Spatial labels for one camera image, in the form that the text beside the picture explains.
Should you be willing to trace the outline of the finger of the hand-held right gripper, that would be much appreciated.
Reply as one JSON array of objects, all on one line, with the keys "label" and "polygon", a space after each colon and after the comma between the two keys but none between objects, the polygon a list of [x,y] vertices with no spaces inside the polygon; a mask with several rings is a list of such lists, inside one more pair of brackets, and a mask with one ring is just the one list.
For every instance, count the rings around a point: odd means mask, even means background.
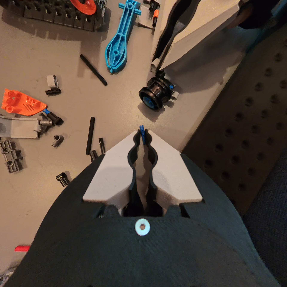
[{"label": "finger of the hand-held right gripper", "polygon": [[164,1],[160,6],[160,70],[231,23],[239,0]]},{"label": "finger of the hand-held right gripper", "polygon": [[160,59],[158,68],[163,66],[175,37],[191,22],[199,3],[200,0],[162,2],[152,43],[152,61]]}]

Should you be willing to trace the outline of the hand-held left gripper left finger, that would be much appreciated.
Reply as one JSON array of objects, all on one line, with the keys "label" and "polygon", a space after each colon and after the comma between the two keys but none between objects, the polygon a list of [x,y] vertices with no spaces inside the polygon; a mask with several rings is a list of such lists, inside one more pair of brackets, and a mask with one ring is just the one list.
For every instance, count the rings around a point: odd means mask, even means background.
[{"label": "hand-held left gripper left finger", "polygon": [[83,201],[114,205],[127,216],[143,214],[134,167],[140,139],[141,132],[134,131],[105,153]]}]

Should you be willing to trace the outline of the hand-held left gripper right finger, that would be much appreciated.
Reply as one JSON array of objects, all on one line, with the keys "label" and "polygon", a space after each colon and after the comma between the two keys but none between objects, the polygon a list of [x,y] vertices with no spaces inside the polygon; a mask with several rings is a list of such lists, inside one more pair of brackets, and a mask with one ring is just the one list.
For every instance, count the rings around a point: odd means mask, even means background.
[{"label": "hand-held left gripper right finger", "polygon": [[146,216],[163,216],[170,206],[203,201],[181,153],[145,130]]}]

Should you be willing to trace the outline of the black wheel hub assembly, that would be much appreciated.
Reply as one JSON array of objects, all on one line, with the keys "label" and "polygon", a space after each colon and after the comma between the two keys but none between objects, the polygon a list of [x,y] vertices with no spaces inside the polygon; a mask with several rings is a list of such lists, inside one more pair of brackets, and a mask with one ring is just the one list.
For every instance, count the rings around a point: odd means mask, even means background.
[{"label": "black wheel hub assembly", "polygon": [[179,92],[170,81],[168,75],[159,70],[148,82],[146,87],[141,88],[139,97],[141,101],[152,111],[159,112],[169,100],[176,100]]}]

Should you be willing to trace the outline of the grey panels with orange pins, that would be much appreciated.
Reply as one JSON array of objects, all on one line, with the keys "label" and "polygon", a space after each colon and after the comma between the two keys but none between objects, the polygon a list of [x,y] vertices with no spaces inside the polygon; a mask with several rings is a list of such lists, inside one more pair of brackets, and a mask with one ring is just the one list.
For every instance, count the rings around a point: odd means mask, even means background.
[{"label": "grey panels with orange pins", "polygon": [[141,15],[138,17],[138,24],[155,29],[160,11],[160,0],[144,0],[141,6]]}]

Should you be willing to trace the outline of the short black axle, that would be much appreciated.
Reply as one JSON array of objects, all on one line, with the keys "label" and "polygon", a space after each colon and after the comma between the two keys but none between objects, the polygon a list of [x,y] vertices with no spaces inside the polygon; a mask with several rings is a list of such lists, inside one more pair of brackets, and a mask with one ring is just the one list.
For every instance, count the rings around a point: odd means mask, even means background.
[{"label": "short black axle", "polygon": [[89,124],[86,152],[85,152],[86,155],[89,155],[91,152],[91,146],[92,146],[93,134],[94,134],[94,126],[95,126],[95,117],[91,117],[90,124]]}]

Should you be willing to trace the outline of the blue brick separator tool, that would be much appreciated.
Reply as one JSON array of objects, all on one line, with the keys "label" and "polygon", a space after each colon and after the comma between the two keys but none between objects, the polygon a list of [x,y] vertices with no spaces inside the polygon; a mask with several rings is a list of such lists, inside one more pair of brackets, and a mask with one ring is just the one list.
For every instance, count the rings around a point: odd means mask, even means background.
[{"label": "blue brick separator tool", "polygon": [[111,74],[118,73],[127,62],[127,42],[137,16],[141,15],[140,2],[127,0],[119,3],[122,10],[117,31],[105,50],[106,66]]}]

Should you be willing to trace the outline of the long black axle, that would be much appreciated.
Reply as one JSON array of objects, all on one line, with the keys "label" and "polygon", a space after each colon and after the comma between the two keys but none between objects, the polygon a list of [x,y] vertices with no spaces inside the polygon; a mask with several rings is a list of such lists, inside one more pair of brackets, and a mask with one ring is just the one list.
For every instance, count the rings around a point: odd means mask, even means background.
[{"label": "long black axle", "polygon": [[107,81],[102,77],[102,75],[83,54],[80,54],[80,59],[86,64],[86,66],[92,71],[92,73],[101,81],[104,86],[108,85]]}]

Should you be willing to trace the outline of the dark grey claw joint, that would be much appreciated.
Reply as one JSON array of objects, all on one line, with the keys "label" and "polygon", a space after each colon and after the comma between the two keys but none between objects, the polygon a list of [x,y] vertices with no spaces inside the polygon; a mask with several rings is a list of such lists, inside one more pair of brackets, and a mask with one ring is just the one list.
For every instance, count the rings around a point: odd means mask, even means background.
[{"label": "dark grey claw joint", "polygon": [[52,120],[44,112],[38,113],[38,115],[42,118],[39,121],[40,132],[42,134],[46,133],[50,128],[55,126]]}]

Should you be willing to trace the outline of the dark grey flat connector plate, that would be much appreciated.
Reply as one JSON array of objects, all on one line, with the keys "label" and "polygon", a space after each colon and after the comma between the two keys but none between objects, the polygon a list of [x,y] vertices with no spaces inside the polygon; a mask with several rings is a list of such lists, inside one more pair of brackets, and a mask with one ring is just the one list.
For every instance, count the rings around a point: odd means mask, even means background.
[{"label": "dark grey flat connector plate", "polygon": [[0,141],[1,153],[5,159],[5,165],[9,173],[15,173],[22,170],[23,157],[21,150],[16,149],[16,146],[9,139]]}]

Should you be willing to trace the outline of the large grey curved panel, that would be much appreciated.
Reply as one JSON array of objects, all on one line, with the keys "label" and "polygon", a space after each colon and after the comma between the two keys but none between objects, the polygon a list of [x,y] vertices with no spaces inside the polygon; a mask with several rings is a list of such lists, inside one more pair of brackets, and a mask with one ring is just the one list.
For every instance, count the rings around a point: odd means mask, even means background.
[{"label": "large grey curved panel", "polygon": [[41,130],[37,118],[7,118],[0,116],[0,137],[36,139]]}]

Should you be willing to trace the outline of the light grey two-hole beam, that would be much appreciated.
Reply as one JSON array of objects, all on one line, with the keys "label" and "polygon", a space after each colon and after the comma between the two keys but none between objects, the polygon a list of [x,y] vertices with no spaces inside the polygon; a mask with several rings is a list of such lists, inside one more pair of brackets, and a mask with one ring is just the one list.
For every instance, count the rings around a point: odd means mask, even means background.
[{"label": "light grey two-hole beam", "polygon": [[58,80],[55,75],[47,75],[46,76],[47,84],[50,89],[59,88]]}]

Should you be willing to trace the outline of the tracked toy vehicle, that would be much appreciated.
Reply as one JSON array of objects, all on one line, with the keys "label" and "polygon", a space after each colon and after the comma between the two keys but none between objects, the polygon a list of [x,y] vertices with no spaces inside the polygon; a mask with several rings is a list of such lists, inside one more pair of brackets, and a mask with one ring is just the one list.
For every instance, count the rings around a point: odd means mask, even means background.
[{"label": "tracked toy vehicle", "polygon": [[106,0],[1,0],[1,6],[21,17],[86,31],[104,24]]}]

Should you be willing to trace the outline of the orange wedge panel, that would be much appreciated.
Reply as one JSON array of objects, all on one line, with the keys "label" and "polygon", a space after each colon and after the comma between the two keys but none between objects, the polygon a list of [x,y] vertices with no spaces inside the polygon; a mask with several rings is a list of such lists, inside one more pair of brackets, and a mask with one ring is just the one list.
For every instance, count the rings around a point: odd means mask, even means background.
[{"label": "orange wedge panel", "polygon": [[10,114],[30,117],[45,110],[47,105],[20,91],[5,88],[1,108]]}]

